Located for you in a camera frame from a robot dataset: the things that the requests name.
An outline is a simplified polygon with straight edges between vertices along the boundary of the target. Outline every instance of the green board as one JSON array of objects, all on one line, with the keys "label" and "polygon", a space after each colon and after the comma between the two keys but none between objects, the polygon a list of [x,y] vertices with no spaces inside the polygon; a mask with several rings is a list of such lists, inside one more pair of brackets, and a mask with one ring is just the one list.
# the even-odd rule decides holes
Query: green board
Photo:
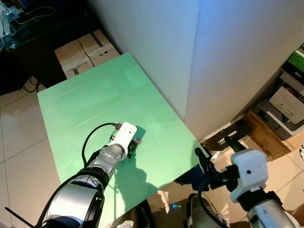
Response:
[{"label": "green board", "polygon": [[[198,163],[200,146],[160,92],[126,53],[38,93],[60,181],[83,167],[87,135],[107,122],[139,126],[135,156],[120,162],[105,190],[99,227],[112,222]],[[86,157],[108,144],[113,128],[92,135]]]}]

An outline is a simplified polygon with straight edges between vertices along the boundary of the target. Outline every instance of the green table surface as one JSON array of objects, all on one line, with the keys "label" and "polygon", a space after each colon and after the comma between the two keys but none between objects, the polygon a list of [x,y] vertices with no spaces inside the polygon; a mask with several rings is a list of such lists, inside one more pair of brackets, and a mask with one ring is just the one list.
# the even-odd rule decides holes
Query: green table surface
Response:
[{"label": "green table surface", "polygon": [[[95,127],[139,126],[142,143],[119,163],[104,192],[100,228],[198,163],[199,143],[129,53],[41,91],[38,99],[61,182],[83,167],[81,149]],[[87,159],[113,131],[106,126],[91,136]]]}]

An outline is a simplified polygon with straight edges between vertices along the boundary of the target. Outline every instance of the white wall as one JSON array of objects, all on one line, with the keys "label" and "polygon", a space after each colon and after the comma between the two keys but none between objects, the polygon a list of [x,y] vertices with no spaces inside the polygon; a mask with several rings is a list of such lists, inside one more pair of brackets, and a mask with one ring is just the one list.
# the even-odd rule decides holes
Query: white wall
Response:
[{"label": "white wall", "polygon": [[110,38],[129,51],[184,119],[200,0],[89,0]]},{"label": "white wall", "polygon": [[185,123],[201,139],[231,121],[304,41],[303,0],[203,0]]}]

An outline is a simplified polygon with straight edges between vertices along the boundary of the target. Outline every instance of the tile floor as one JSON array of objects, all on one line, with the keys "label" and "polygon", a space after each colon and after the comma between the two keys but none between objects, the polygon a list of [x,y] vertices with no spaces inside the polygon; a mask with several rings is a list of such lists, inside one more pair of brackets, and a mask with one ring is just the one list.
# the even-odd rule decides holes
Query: tile floor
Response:
[{"label": "tile floor", "polygon": [[[33,86],[27,82],[27,88]],[[255,147],[250,139],[244,144]],[[215,161],[216,167],[230,164],[231,150]],[[304,203],[304,162],[298,150],[268,163],[269,180],[266,190],[274,190],[286,209],[293,210]],[[49,196],[59,185],[59,178],[48,142],[36,93],[25,91],[0,96],[0,228],[26,228],[10,216],[10,207],[30,223],[35,224]],[[194,192],[190,185],[171,183],[163,191],[169,192],[170,211],[164,211],[159,195],[148,198],[158,228],[182,228],[185,203]],[[220,211],[234,227],[244,227],[246,214],[229,199],[229,192],[219,188],[204,197]]]}]

